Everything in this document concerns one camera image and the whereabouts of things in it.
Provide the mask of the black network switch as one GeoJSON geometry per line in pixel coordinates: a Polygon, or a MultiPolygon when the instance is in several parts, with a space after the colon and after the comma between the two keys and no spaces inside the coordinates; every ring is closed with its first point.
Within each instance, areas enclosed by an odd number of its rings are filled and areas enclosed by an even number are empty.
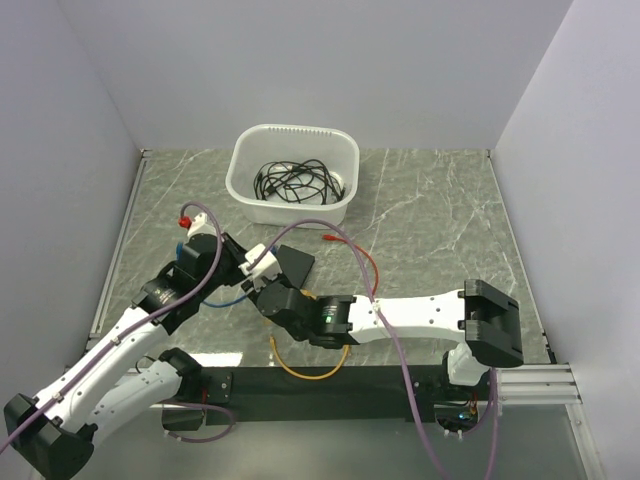
{"type": "Polygon", "coordinates": [[[280,245],[275,249],[275,256],[282,273],[290,283],[302,289],[312,271],[315,257],[287,245],[280,245]]]}

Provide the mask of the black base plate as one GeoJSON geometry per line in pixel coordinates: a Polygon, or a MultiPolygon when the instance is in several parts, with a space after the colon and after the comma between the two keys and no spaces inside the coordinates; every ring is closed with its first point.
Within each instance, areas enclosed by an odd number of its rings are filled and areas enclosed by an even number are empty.
{"type": "MultiPolygon", "coordinates": [[[[476,420],[458,420],[456,412],[473,401],[489,400],[495,392],[490,373],[471,387],[449,383],[442,365],[413,365],[409,374],[426,423],[443,420],[465,430],[476,420]]],[[[176,399],[223,407],[239,422],[413,420],[398,365],[346,366],[318,381],[299,379],[277,367],[205,367],[201,384],[176,399]]]]}

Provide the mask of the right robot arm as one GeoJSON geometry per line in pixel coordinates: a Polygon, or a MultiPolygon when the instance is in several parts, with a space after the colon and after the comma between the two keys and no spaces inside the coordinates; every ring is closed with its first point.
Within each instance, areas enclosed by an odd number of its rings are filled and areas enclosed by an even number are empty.
{"type": "Polygon", "coordinates": [[[465,397],[490,368],[524,364],[519,304],[483,280],[470,279],[462,289],[438,295],[374,300],[362,295],[313,298],[274,281],[250,299],[294,340],[325,349],[383,339],[453,342],[439,377],[441,390],[452,399],[465,397]]]}

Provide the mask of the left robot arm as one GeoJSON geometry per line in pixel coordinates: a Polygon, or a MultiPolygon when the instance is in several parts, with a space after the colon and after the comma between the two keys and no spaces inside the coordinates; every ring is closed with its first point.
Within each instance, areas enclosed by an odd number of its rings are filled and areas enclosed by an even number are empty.
{"type": "Polygon", "coordinates": [[[229,235],[192,234],[177,258],[146,282],[115,326],[73,367],[34,396],[4,407],[13,448],[46,479],[70,479],[97,445],[153,404],[199,407],[208,381],[179,348],[161,353],[138,375],[129,367],[195,316],[221,286],[242,282],[246,249],[229,235]]]}

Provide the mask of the white plastic tub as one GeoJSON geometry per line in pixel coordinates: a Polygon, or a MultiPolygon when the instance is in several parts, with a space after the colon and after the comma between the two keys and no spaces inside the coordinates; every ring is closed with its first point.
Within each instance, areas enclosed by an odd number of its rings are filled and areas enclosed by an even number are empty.
{"type": "Polygon", "coordinates": [[[355,198],[360,149],[335,129],[260,124],[237,139],[225,186],[253,223],[341,223],[355,198]]]}

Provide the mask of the aluminium rail frame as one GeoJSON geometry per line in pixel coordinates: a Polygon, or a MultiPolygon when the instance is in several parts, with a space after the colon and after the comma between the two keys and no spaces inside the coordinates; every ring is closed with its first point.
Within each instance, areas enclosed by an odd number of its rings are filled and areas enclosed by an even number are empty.
{"type": "MultiPolygon", "coordinates": [[[[90,330],[96,343],[142,283],[166,264],[189,200],[210,207],[241,244],[275,236],[247,220],[225,187],[231,152],[149,150],[143,155],[114,259],[90,330]]],[[[468,439],[426,423],[428,437],[455,479],[596,479],[582,399],[570,367],[553,358],[485,150],[365,149],[358,190],[343,229],[377,263],[382,297],[435,294],[468,278],[489,282],[521,308],[525,363],[500,375],[498,423],[468,439]]],[[[293,341],[261,317],[238,288],[223,288],[169,345],[207,365],[277,367],[318,381],[335,350],[293,341]]],[[[378,341],[354,348],[344,366],[436,365],[450,343],[378,341]]],[[[127,477],[126,438],[171,455],[166,478],[214,471],[218,478],[420,479],[436,476],[412,421],[403,419],[240,422],[236,433],[201,446],[165,439],[146,419],[122,429],[83,469],[85,478],[127,477]]]]}

